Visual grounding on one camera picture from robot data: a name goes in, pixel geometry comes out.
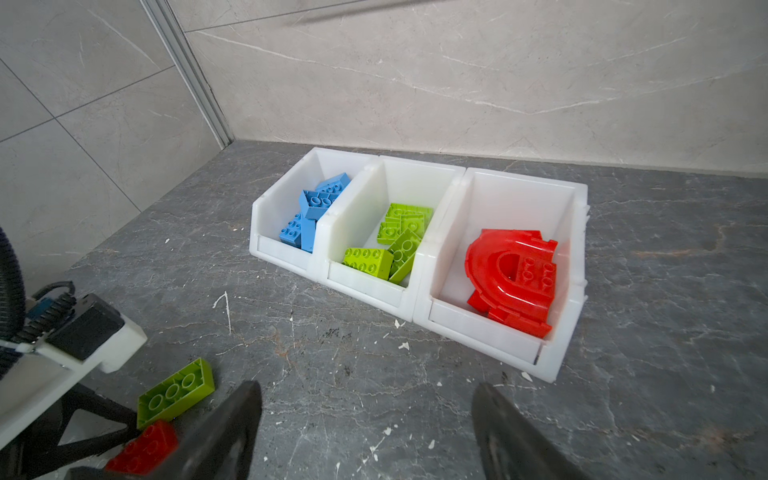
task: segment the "white plastic bin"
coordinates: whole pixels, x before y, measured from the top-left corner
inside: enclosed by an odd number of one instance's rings
[[[422,240],[422,243],[429,242],[433,232],[439,229],[466,169],[394,157],[380,157],[380,160],[364,178],[361,175],[350,192],[354,195],[347,197],[343,209],[336,211],[333,225],[327,230],[329,235],[321,239],[329,263],[320,282],[411,321],[423,269],[418,256],[421,247],[416,251],[410,276],[400,285],[343,265],[344,253],[350,247],[387,248],[377,243],[376,237],[390,204],[434,209]]]
[[[327,252],[318,249],[318,239],[327,237],[336,211],[343,208],[348,190],[355,190],[356,178],[366,167],[376,168],[381,161],[376,155],[313,148],[286,172],[261,197],[253,202],[250,223],[252,255],[317,281],[325,268]],[[299,213],[301,190],[314,190],[323,180],[347,173],[352,181],[317,222],[312,253],[280,242],[280,231]]]
[[[554,382],[586,297],[584,232],[587,186],[544,178],[469,168],[452,204],[417,252],[421,265],[413,321]],[[478,314],[467,303],[474,287],[466,276],[467,247],[484,228],[540,230],[558,241],[555,297],[539,339]]]

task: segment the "bin containing blue blocks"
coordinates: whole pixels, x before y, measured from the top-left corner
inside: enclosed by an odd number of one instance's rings
[[[378,161],[375,155],[313,148],[253,202],[250,252],[317,280],[326,263],[314,254],[323,216]]]

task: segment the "blue connector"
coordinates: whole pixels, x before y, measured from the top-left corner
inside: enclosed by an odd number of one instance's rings
[[[301,225],[301,250],[312,253],[312,250],[315,247],[315,229],[317,228],[317,220],[302,218],[299,225]]]
[[[296,214],[293,220],[280,231],[280,241],[287,243],[292,247],[301,248],[301,214]]]
[[[334,178],[321,182],[315,190],[325,194],[340,194],[349,185],[349,175],[336,175]]]
[[[299,205],[301,206],[301,217],[311,220],[319,220],[328,210],[333,201],[339,197],[339,194],[328,194],[302,190],[299,195]]]

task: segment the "wall tile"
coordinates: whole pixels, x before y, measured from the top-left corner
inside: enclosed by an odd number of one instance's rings
[[[345,0],[170,0],[184,31],[336,5]]]
[[[60,280],[139,213],[56,121],[0,143],[0,168],[0,225],[27,290]]]
[[[4,0],[0,58],[56,116],[173,63],[136,0]]]
[[[0,141],[51,119],[40,102],[2,63],[0,112]]]
[[[371,0],[187,37],[238,138],[765,174],[766,13]]]
[[[59,120],[142,210],[220,150],[176,68]]]

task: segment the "green building block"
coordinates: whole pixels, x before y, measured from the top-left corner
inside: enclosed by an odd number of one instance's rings
[[[392,254],[381,248],[348,248],[344,253],[344,265],[387,280]]]
[[[400,217],[400,233],[413,230],[419,238],[424,238],[426,229],[424,214],[407,214]]]
[[[379,226],[379,235],[376,241],[382,245],[392,245],[392,242],[400,236],[400,222],[382,222]]]
[[[386,211],[386,221],[399,222],[403,215],[424,214],[424,228],[429,225],[432,219],[433,210],[429,207],[417,207],[415,205],[389,204]]]
[[[392,254],[392,267],[389,269],[389,281],[400,284],[413,268],[416,249],[422,242],[421,237],[413,230],[404,230],[389,248]]]
[[[144,430],[156,420],[170,422],[214,390],[210,364],[197,359],[139,397],[136,428]]]

